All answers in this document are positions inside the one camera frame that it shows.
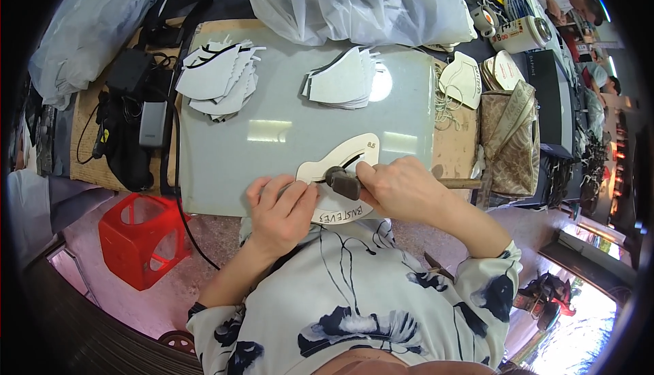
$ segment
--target motorbike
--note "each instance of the motorbike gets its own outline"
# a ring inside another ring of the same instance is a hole
[[[538,321],[539,330],[550,330],[561,315],[573,316],[577,312],[570,305],[576,290],[570,289],[569,280],[563,282],[547,272],[529,282],[524,289],[518,289],[513,306],[529,311]]]

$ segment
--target wooden table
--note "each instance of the wooden table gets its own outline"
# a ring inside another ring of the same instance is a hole
[[[180,25],[183,18],[168,20],[169,25]],[[202,32],[216,32],[230,28],[256,28],[263,27],[263,23],[256,19],[235,19],[235,20],[215,20],[204,22],[196,28],[196,34]],[[140,31],[134,35],[128,47],[137,43]],[[160,51],[167,55],[179,55],[179,49],[148,49],[148,51]],[[109,73],[107,67],[102,74],[89,85],[87,90],[78,93],[75,103],[75,114],[71,130],[71,147],[70,147],[70,176],[71,179],[79,179],[85,182],[106,187],[115,191],[127,191],[119,183],[118,179],[111,173],[107,165],[106,158],[94,159],[85,165],[77,162],[77,142],[80,140],[82,129],[86,121],[91,116],[95,105],[97,104],[97,95],[101,90],[106,90],[105,80]],[[181,95],[178,95],[175,101],[178,112],[181,107]],[[444,131],[435,130],[434,132],[434,154],[432,156],[432,174],[436,177],[448,178],[466,178],[470,177],[472,166],[475,162],[476,147],[478,140],[478,112],[462,107],[453,112],[453,116],[461,124],[461,129],[456,130],[451,125]],[[91,119],[79,145],[79,158],[84,160],[91,155],[95,137],[97,135],[98,125],[95,124],[95,116]],[[169,151],[167,181],[170,186],[175,184],[175,147],[176,131],[173,127],[172,144]],[[146,191],[148,194],[160,194],[159,172],[161,167],[161,151],[157,150],[150,162],[150,172],[154,176],[154,185]],[[469,199],[470,191],[457,191],[462,198]]]

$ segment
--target patterned handbag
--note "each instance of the patterned handbag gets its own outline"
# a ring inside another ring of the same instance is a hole
[[[486,195],[482,194],[485,207],[488,190],[510,199],[534,196],[540,164],[534,95],[535,88],[522,80],[513,91],[487,91],[481,95],[481,145],[486,157],[481,180],[482,186],[486,186]]]

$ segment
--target gray cutting board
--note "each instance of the gray cutting board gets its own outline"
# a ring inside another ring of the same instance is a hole
[[[254,63],[256,91],[235,117],[212,123],[188,106],[188,98],[182,100],[179,172],[186,212],[247,216],[245,190],[254,179],[295,175],[301,163],[319,161],[341,142],[367,132],[379,136],[380,163],[414,155],[429,168],[435,87],[431,56],[402,46],[374,48],[387,69],[373,85],[379,101],[346,110],[306,101],[300,92],[307,71],[329,64],[352,44],[308,47],[269,28],[230,28],[198,30],[189,50],[228,34],[233,42],[250,39],[267,49],[255,54],[261,58]]]

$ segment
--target woman's left hand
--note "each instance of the woman's left hand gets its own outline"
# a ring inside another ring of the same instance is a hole
[[[288,187],[280,195],[283,187]],[[296,181],[291,175],[257,178],[245,191],[252,208],[255,248],[278,259],[291,251],[309,233],[318,200],[318,186]]]

